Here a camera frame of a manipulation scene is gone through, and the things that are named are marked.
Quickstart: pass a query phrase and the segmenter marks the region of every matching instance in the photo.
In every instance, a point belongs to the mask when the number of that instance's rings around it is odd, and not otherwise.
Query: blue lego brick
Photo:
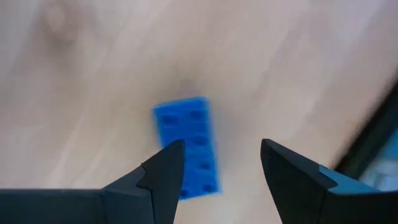
[[[154,107],[153,112],[162,147],[177,139],[185,141],[185,170],[180,199],[219,192],[206,98],[161,103]]]

